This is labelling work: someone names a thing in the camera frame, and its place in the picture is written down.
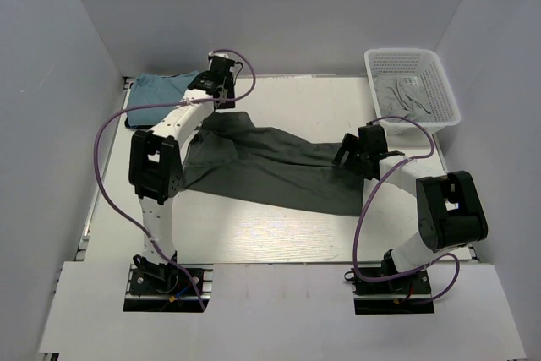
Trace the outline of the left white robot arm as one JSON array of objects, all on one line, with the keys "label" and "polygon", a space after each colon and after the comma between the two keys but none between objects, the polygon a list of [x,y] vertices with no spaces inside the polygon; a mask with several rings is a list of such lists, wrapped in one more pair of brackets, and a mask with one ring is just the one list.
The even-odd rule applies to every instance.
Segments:
[{"label": "left white robot arm", "polygon": [[181,148],[220,106],[210,98],[234,97],[236,65],[228,54],[212,52],[209,69],[188,85],[181,105],[149,130],[136,131],[131,139],[128,180],[139,198],[147,231],[141,256],[156,264],[149,280],[162,293],[178,284],[178,271],[168,262],[177,253],[172,240],[172,202],[183,183]]}]

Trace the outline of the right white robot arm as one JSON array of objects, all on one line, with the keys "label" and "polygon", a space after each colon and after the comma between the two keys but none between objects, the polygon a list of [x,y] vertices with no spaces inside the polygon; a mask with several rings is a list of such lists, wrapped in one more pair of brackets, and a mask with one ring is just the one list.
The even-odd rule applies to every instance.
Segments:
[{"label": "right white robot arm", "polygon": [[[420,161],[435,153],[406,156],[388,150],[385,130],[370,122],[356,135],[346,134],[333,159],[377,184],[363,204],[352,247],[353,272],[362,281],[382,282],[394,293],[403,291],[413,275],[426,270],[452,251],[488,237],[489,226],[473,177],[469,172],[444,172],[426,167]],[[381,262],[378,276],[365,276],[358,267],[358,240],[361,227],[377,192],[384,183],[394,185],[416,199],[418,230],[401,245],[389,250]]]}]

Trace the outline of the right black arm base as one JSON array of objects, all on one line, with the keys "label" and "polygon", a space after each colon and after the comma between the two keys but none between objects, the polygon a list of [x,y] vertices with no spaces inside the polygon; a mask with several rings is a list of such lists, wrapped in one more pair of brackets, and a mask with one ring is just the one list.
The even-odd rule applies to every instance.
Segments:
[{"label": "right black arm base", "polygon": [[426,315],[434,313],[427,271],[385,282],[366,282],[351,269],[344,280],[353,286],[355,315]]}]

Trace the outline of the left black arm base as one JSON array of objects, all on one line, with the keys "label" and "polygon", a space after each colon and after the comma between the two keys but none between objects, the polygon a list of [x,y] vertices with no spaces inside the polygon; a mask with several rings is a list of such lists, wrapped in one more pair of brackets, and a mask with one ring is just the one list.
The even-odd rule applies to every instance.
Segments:
[{"label": "left black arm base", "polygon": [[188,276],[170,264],[154,264],[141,255],[133,257],[123,300],[125,313],[202,313],[210,301],[213,270],[188,267]]}]

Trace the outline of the dark grey t-shirt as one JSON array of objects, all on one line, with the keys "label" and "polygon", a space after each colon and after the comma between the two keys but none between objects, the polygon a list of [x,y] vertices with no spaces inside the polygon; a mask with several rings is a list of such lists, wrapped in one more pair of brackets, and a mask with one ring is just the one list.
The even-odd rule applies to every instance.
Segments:
[{"label": "dark grey t-shirt", "polygon": [[245,112],[214,113],[189,143],[183,186],[263,205],[359,216],[363,178],[332,164],[337,143],[310,143]]}]

